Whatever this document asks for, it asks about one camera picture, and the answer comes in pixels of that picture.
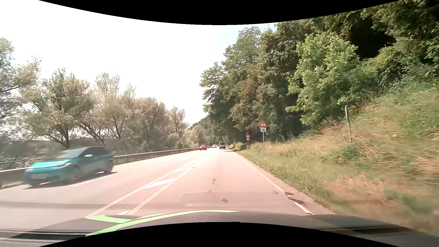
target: grass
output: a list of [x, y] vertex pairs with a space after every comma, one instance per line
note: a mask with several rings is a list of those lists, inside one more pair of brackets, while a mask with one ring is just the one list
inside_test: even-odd
[[439, 91], [381, 97], [351, 130], [352, 143], [327, 121], [288, 143], [230, 147], [338, 214], [439, 236]]

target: triangular warning sign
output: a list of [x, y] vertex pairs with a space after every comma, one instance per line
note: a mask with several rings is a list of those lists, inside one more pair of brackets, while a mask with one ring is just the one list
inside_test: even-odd
[[267, 127], [267, 125], [265, 124], [265, 121], [264, 121], [264, 120], [261, 121], [261, 123], [259, 124], [259, 127], [260, 127], [260, 128], [262, 128], [262, 127]]

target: wooden post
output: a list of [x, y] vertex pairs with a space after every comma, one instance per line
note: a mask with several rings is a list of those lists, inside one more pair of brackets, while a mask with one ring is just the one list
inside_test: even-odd
[[346, 114], [346, 121], [348, 122], [348, 129], [349, 129], [349, 140], [352, 143], [352, 133], [351, 133], [351, 123], [349, 121], [349, 116], [348, 116], [348, 106], [345, 105], [345, 114]]

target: road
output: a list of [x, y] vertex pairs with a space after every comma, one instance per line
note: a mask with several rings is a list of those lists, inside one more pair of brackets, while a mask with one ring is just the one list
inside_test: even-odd
[[93, 215], [200, 209], [332, 214], [231, 150], [208, 149], [115, 166], [72, 185], [0, 190], [0, 228], [37, 229]]

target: license plate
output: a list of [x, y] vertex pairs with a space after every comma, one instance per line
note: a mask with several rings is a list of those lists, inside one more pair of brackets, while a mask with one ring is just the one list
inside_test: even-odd
[[32, 174], [30, 178], [32, 179], [46, 179], [47, 175], [45, 173], [41, 174]]

